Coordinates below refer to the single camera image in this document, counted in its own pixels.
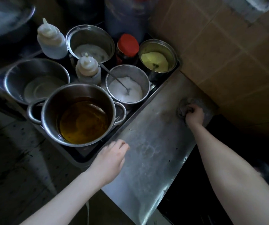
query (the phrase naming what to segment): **person's right hand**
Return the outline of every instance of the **person's right hand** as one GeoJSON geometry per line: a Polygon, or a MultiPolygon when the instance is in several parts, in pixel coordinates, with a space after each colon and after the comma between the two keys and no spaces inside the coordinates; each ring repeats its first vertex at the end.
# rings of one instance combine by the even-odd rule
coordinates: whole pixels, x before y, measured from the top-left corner
{"type": "Polygon", "coordinates": [[[124,140],[113,141],[98,153],[88,171],[93,173],[103,187],[112,182],[120,173],[125,162],[125,154],[130,149],[124,140]]]}
{"type": "Polygon", "coordinates": [[[189,111],[185,117],[185,121],[189,128],[192,130],[196,125],[202,125],[204,120],[204,112],[201,107],[196,104],[190,104],[189,107],[193,108],[193,112],[189,111]]]}

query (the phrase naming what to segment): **person's left hand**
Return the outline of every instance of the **person's left hand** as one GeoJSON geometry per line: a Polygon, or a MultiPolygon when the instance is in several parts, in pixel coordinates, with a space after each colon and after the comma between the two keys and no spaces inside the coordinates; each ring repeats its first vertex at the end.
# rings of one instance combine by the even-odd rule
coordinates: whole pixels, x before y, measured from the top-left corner
{"type": "Polygon", "coordinates": [[[129,145],[124,140],[113,141],[105,146],[88,169],[98,178],[101,187],[112,182],[120,173],[129,145]]]}

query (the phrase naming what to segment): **person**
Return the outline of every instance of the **person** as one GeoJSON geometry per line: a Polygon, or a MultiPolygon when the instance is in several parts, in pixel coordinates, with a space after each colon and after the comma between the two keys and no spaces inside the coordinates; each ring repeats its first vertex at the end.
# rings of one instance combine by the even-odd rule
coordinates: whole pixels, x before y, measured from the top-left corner
{"type": "MultiPolygon", "coordinates": [[[[186,115],[186,123],[195,136],[211,186],[233,224],[269,224],[269,185],[249,163],[203,127],[202,108],[189,106],[193,111],[186,115]]],[[[119,174],[128,150],[123,140],[104,147],[87,171],[22,225],[68,225],[86,201],[119,174]]]]}

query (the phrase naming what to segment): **white liquid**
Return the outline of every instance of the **white liquid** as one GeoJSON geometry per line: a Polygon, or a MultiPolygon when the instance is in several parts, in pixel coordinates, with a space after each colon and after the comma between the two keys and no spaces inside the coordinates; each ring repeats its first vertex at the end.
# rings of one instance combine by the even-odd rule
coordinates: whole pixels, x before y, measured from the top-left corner
{"type": "Polygon", "coordinates": [[[92,45],[92,44],[84,44],[77,47],[74,51],[74,54],[81,58],[85,55],[85,53],[88,53],[89,56],[95,58],[97,62],[104,62],[109,59],[108,54],[105,52],[104,49],[102,49],[99,46],[92,45]]]}
{"type": "Polygon", "coordinates": [[[123,87],[117,80],[110,83],[108,89],[110,93],[120,101],[126,103],[133,103],[140,101],[143,98],[141,86],[130,79],[130,77],[118,78],[127,88],[130,88],[129,95],[127,95],[126,88],[123,87]]]}
{"type": "Polygon", "coordinates": [[[52,92],[66,83],[54,76],[40,76],[29,82],[24,89],[24,100],[31,103],[48,98],[52,92]]]}

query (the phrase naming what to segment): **white squeeze bottle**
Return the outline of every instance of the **white squeeze bottle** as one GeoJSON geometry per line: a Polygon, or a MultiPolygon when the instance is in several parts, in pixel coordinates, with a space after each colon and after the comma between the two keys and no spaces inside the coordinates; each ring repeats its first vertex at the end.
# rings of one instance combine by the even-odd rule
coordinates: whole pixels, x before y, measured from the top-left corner
{"type": "Polygon", "coordinates": [[[43,53],[52,59],[62,59],[68,53],[64,35],[54,25],[48,24],[43,18],[43,24],[38,28],[38,42],[43,53]]]}
{"type": "Polygon", "coordinates": [[[80,83],[101,85],[101,68],[88,53],[85,53],[85,56],[78,60],[76,74],[80,83]]]}

